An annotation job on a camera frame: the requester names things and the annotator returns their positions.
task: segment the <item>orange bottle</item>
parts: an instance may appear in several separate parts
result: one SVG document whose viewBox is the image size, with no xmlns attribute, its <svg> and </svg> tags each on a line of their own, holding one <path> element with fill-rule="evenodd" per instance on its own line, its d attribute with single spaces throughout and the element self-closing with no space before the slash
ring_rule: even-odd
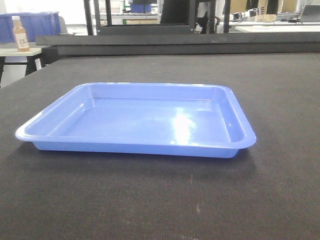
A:
<svg viewBox="0 0 320 240">
<path fill-rule="evenodd" d="M 26 34 L 26 30 L 22 26 L 19 16 L 13 16 L 13 35 L 18 47 L 18 52 L 29 52 L 29 42 Z"/>
</svg>

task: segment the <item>blue crate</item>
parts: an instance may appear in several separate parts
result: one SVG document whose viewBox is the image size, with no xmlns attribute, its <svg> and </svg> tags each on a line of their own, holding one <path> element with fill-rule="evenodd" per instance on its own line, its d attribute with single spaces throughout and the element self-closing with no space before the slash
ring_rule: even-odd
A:
<svg viewBox="0 0 320 240">
<path fill-rule="evenodd" d="M 131 13 L 143 13 L 144 4 L 130 4 Z M 151 13 L 151 5 L 145 4 L 145 13 Z"/>
<path fill-rule="evenodd" d="M 20 16 L 29 42 L 35 42 L 36 36 L 52 36 L 61 33 L 58 12 L 2 13 L 0 14 L 0 43 L 15 42 L 12 16 Z"/>
</svg>

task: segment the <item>tray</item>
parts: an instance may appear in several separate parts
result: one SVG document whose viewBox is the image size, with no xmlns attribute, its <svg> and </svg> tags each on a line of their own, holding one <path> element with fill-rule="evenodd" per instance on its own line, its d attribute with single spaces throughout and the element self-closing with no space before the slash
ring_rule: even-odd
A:
<svg viewBox="0 0 320 240">
<path fill-rule="evenodd" d="M 15 133 L 40 150 L 232 158 L 256 142 L 219 85 L 93 82 L 76 86 Z"/>
</svg>

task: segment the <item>table surface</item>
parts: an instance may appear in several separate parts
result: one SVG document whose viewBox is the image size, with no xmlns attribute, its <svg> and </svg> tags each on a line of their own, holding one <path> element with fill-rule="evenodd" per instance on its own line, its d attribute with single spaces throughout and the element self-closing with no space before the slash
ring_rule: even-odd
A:
<svg viewBox="0 0 320 240">
<path fill-rule="evenodd" d="M 236 26 L 236 30 L 244 33 L 295 33 L 295 32 L 320 32 L 320 25 L 264 25 Z"/>
<path fill-rule="evenodd" d="M 320 54 L 61 59 L 0 89 L 0 239 L 320 239 Z M 232 159 L 40 151 L 16 129 L 88 82 L 230 87 Z"/>
<path fill-rule="evenodd" d="M 0 57 L 31 57 L 40 53 L 41 47 L 31 47 L 25 52 L 19 52 L 17 48 L 0 48 Z"/>
</svg>

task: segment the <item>bottle label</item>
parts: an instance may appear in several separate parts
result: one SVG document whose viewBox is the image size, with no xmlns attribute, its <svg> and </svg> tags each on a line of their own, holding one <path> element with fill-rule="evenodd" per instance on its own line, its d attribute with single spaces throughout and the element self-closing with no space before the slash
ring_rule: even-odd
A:
<svg viewBox="0 0 320 240">
<path fill-rule="evenodd" d="M 25 33 L 16 33 L 15 34 L 15 39 L 16 39 L 16 43 L 18 45 L 18 49 L 27 49 L 27 48 L 29 48 L 27 34 L 25 34 Z"/>
</svg>

